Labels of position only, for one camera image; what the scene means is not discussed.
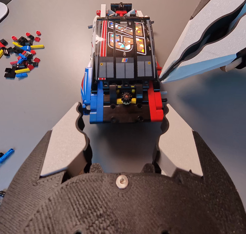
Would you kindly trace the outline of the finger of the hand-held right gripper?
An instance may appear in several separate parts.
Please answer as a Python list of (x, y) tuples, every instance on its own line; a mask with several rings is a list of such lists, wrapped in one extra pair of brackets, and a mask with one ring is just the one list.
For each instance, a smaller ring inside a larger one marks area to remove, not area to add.
[(182, 80), (230, 64), (246, 47), (245, 36), (246, 16), (242, 15), (229, 34), (214, 43), (205, 44), (196, 56), (182, 61), (167, 77), (160, 77), (160, 81)]
[(245, 66), (245, 0), (201, 0), (159, 79), (185, 79)]

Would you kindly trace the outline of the white book stand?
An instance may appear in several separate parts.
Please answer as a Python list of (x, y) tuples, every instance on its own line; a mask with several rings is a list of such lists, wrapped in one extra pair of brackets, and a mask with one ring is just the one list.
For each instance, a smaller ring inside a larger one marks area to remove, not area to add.
[(0, 2), (0, 22), (2, 22), (9, 14), (9, 9), (7, 5)]

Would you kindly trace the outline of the lego race car model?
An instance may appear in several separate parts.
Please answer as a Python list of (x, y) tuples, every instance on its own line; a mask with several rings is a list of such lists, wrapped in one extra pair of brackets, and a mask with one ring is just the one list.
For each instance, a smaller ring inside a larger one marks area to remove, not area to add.
[(90, 124), (162, 122), (167, 99), (161, 97), (154, 21), (131, 3), (102, 4), (96, 14), (81, 84), (83, 114)]

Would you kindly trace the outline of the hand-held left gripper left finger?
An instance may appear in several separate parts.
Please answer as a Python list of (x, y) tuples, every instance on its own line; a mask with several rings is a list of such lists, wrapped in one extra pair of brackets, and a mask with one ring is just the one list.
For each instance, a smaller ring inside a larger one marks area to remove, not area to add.
[(82, 104), (75, 103), (52, 128), (41, 177), (66, 171), (70, 177), (87, 173), (91, 166), (90, 140), (85, 127)]

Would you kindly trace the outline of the pile of small lego pieces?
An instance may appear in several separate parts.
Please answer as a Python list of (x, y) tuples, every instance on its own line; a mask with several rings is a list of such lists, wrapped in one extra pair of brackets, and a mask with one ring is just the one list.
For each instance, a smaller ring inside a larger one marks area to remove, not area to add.
[(40, 58), (36, 56), (36, 50), (45, 48), (44, 45), (36, 44), (40, 43), (41, 35), (40, 31), (36, 31), (36, 36), (29, 32), (26, 32), (26, 36), (19, 38), (12, 36), (12, 47), (8, 47), (8, 42), (5, 39), (0, 40), (0, 57), (10, 58), (15, 55), (17, 58), (10, 62), (10, 67), (5, 69), (5, 79), (27, 78), (28, 73), (39, 66)]

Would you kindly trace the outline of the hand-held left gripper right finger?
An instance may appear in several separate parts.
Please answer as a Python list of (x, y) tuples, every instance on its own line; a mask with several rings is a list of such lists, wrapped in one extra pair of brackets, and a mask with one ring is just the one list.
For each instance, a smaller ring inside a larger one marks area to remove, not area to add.
[(170, 104), (164, 105), (161, 131), (153, 153), (156, 172), (173, 177), (177, 171), (187, 171), (202, 177), (193, 130)]

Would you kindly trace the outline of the cluster of blue black pins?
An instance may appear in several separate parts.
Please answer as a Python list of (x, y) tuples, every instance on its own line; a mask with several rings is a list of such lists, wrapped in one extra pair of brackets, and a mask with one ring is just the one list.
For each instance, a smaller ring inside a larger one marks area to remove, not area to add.
[(9, 149), (5, 154), (1, 152), (0, 153), (0, 163), (3, 163), (4, 161), (6, 161), (8, 157), (11, 156), (14, 152), (15, 152), (14, 149)]

